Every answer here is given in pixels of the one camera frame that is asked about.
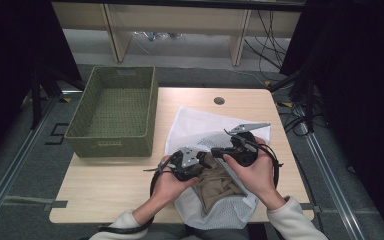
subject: person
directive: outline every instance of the person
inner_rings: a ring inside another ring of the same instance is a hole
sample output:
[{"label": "person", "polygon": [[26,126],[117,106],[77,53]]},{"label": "person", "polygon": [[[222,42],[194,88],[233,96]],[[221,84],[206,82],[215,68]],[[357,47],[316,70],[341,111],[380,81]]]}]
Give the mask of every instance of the person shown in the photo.
[{"label": "person", "polygon": [[[256,137],[259,144],[264,144],[264,140]],[[229,155],[223,156],[227,164],[235,171],[244,186],[254,193],[260,201],[267,207],[267,216],[272,225],[282,234],[285,239],[311,240],[311,239],[327,239],[326,236],[318,231],[312,222],[303,214],[302,208],[298,201],[292,196],[285,198],[276,190],[273,182],[273,165],[270,157],[262,150],[258,152],[258,158],[249,167],[242,167],[234,158]],[[118,219],[109,225],[112,228],[136,228],[147,223],[161,209],[170,203],[173,203],[180,194],[187,188],[198,182],[198,178],[192,178],[186,182],[177,180],[166,167],[159,176],[152,196],[141,206],[135,210],[126,210]],[[133,234],[116,234],[110,232],[99,232],[93,235],[90,240],[115,240],[115,239],[166,239],[168,236],[173,237],[179,233],[179,230],[170,229],[169,225],[165,226],[167,231],[171,231],[168,235],[161,235],[164,227],[148,233],[148,229]],[[223,229],[216,230],[197,230],[196,235],[185,236],[185,238],[177,237],[174,239],[246,239],[248,236],[243,229]]]}]

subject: person's left hand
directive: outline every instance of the person's left hand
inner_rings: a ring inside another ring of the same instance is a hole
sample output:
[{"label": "person's left hand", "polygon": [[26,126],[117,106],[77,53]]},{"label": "person's left hand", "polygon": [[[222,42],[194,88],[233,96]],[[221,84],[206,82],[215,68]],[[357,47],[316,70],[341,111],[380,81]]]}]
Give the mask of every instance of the person's left hand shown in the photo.
[{"label": "person's left hand", "polygon": [[[161,159],[162,162],[167,161],[170,156]],[[155,183],[152,198],[157,198],[166,204],[174,202],[186,188],[193,186],[198,182],[198,178],[194,177],[186,182],[181,182],[172,173],[169,167],[163,169],[163,173],[158,177]]]}]

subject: wooden table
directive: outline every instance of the wooden table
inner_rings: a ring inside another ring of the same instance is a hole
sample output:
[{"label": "wooden table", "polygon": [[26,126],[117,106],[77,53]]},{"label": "wooden table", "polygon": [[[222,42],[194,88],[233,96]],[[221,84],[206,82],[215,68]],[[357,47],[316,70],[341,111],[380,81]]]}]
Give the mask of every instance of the wooden table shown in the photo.
[{"label": "wooden table", "polygon": [[[108,223],[124,210],[135,209],[149,198],[152,172],[164,153],[166,137],[179,106],[255,122],[271,123],[270,146],[279,161],[278,190],[300,203],[309,203],[301,176],[282,127],[272,95],[262,89],[159,88],[151,157],[79,158],[74,154],[56,201],[68,201],[65,208],[53,208],[53,223]],[[214,98],[225,99],[223,105]],[[312,219],[312,210],[305,210]],[[268,221],[266,208],[259,203],[251,222]],[[174,205],[159,212],[154,222],[182,223]]]}]

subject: white cloth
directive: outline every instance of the white cloth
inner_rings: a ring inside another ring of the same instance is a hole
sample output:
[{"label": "white cloth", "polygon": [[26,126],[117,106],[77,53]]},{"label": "white cloth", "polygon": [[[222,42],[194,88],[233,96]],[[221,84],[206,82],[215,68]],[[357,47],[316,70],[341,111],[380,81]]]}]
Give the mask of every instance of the white cloth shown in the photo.
[{"label": "white cloth", "polygon": [[[281,208],[267,211],[267,216],[273,226],[287,240],[325,240],[323,233],[318,231],[313,223],[302,212],[298,201],[289,197],[288,201]],[[138,227],[139,224],[133,218],[132,210],[127,210],[111,224],[111,227],[131,228]],[[114,234],[100,232],[95,234],[91,240],[126,240],[140,239],[147,233],[147,230],[136,234]]]}]

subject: person's right hand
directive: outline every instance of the person's right hand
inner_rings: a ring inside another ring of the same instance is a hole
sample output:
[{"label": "person's right hand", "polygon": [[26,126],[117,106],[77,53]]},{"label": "person's right hand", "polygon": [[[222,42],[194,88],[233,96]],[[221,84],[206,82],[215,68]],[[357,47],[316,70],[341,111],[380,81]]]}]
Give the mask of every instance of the person's right hand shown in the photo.
[{"label": "person's right hand", "polygon": [[[265,144],[264,140],[255,137],[258,144]],[[223,155],[223,159],[235,171],[244,186],[254,193],[268,209],[277,209],[285,204],[273,181],[273,163],[271,158],[262,150],[258,150],[258,158],[248,167],[242,167],[230,155]]]}]

